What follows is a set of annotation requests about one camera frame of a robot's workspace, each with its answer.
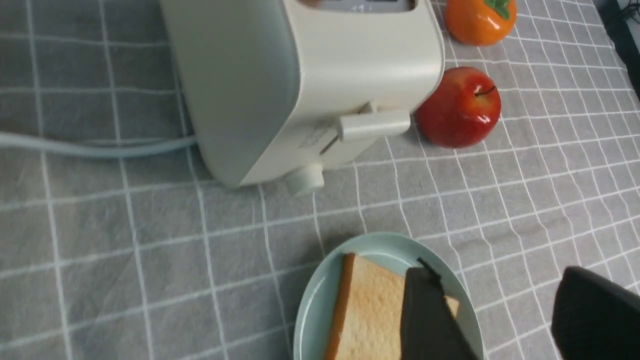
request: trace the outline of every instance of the light blue plate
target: light blue plate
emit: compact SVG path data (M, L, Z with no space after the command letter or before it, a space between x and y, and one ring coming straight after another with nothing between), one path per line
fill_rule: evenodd
M460 301L457 321L478 359L484 359L482 335L471 301L453 271L429 249L400 234L371 233L343 243L324 259L314 272L302 296L296 332L294 360L322 360L331 331L333 306L338 295L342 256L354 252L404 276L406 269L418 266L424 259L442 276L442 286L448 296Z

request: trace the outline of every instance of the toaster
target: toaster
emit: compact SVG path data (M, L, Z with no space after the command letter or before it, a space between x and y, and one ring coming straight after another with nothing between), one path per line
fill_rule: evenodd
M428 0L161 0L204 162L295 195L410 114L444 71Z

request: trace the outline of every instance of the bread slice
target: bread slice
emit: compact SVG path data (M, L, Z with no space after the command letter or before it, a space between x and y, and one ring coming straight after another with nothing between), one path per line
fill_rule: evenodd
M404 279L356 254L342 260L324 360L399 360ZM455 316L458 301L447 298Z

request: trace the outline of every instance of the bread crust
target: bread crust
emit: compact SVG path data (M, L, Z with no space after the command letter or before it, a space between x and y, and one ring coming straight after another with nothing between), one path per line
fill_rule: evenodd
M340 344L340 334L344 327L344 318L347 315L347 302L349 300L349 292L351 289L351 277L353 275L353 263L356 254L345 254L342 257L342 274L340 275L340 286L338 289L338 297L335 300L335 308L333 310L333 320L331 323L331 333L329 342L324 353L324 360L334 360L338 354L338 345Z

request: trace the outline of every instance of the apple stem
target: apple stem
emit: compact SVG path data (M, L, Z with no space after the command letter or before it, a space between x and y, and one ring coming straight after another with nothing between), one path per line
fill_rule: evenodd
M495 85L493 87L491 87L489 90L485 91L485 92L478 92L476 93L476 96L482 96L482 95L486 95L489 94L490 92L494 91L496 89Z

